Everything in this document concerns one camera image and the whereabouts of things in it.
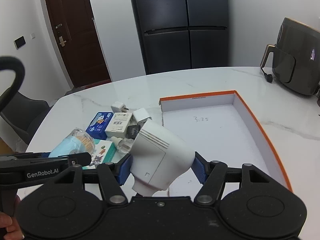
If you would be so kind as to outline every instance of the white product box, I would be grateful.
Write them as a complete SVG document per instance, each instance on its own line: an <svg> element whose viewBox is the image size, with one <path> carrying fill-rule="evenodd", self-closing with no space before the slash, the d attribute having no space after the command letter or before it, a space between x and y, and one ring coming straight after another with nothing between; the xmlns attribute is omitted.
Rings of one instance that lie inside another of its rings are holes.
<svg viewBox="0 0 320 240"><path fill-rule="evenodd" d="M106 135L108 137L115 136L118 138L125 138L132 117L132 113L115 113L105 130Z"/></svg>
<svg viewBox="0 0 320 240"><path fill-rule="evenodd" d="M237 91L160 98L160 105L163 126L207 161L235 168L252 163L292 191L276 149ZM201 187L190 169L170 185L170 196L193 199ZM238 188L238 183L227 183L223 196Z"/></svg>

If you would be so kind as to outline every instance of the door handle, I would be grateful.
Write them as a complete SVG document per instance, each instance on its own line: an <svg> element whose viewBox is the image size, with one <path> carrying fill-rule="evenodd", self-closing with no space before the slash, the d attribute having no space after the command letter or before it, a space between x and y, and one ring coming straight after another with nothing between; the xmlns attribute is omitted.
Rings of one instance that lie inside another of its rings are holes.
<svg viewBox="0 0 320 240"><path fill-rule="evenodd" d="M67 41L64 41L64 40L63 40L63 37L62 37L62 36L59 37L59 41L60 41L59 44L61 45L61 47L64 47L64 46L65 46L64 44L67 42Z"/></svg>
<svg viewBox="0 0 320 240"><path fill-rule="evenodd" d="M58 28L61 27L61 26L62 26L62 23L58 24L58 25L56 26L56 29L58 29Z"/></svg>

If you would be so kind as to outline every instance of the black refrigerator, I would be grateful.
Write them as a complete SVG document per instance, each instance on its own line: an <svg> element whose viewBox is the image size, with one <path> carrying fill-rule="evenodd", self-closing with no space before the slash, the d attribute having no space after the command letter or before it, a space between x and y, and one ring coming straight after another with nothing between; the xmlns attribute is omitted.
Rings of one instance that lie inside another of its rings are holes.
<svg viewBox="0 0 320 240"><path fill-rule="evenodd" d="M131 0L147 74L228 65L228 0Z"/></svg>

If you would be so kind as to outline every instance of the blue tin box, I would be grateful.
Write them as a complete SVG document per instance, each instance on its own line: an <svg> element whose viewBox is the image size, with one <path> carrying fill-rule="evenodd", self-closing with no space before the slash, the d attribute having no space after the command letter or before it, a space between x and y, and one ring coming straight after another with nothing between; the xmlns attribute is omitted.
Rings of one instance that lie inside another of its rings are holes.
<svg viewBox="0 0 320 240"><path fill-rule="evenodd" d="M113 116L112 112L99 112L91 121L87 130L85 130L92 138L105 140L107 135L105 129Z"/></svg>

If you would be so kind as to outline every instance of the white power adapter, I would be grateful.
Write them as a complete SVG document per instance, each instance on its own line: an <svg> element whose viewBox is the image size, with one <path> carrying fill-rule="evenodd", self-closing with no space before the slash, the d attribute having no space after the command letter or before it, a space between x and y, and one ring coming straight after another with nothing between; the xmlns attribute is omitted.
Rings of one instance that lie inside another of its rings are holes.
<svg viewBox="0 0 320 240"><path fill-rule="evenodd" d="M166 190L195 159L195 152L181 138L150 119L135 138L130 153L132 189L142 196Z"/></svg>
<svg viewBox="0 0 320 240"><path fill-rule="evenodd" d="M133 111L133 117L136 120L137 124L141 127L148 119L152 119L145 108L140 108L138 110Z"/></svg>
<svg viewBox="0 0 320 240"><path fill-rule="evenodd" d="M111 105L112 112L114 113L126 113L128 108L126 108L125 104L119 101L114 102Z"/></svg>

